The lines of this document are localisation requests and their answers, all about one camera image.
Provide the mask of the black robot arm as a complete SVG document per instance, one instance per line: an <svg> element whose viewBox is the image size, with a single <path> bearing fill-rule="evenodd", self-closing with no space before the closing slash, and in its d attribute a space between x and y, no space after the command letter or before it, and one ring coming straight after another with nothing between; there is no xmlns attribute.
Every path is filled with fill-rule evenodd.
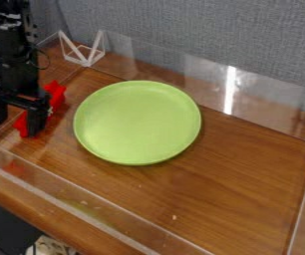
<svg viewBox="0 0 305 255"><path fill-rule="evenodd" d="M45 127L51 95L39 84L39 52L29 0L0 0L0 125L8 107L27 111L27 132Z"/></svg>

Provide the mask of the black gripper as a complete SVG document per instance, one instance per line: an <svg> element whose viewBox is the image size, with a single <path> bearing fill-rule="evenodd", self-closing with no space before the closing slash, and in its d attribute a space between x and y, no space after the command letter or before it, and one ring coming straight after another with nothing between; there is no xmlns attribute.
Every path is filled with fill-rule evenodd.
<svg viewBox="0 0 305 255"><path fill-rule="evenodd" d="M27 128L28 136L36 136L45 128L49 109L49 93L41 88L25 87L23 92L7 90L0 86L0 125L8 119L8 107L28 111Z"/></svg>

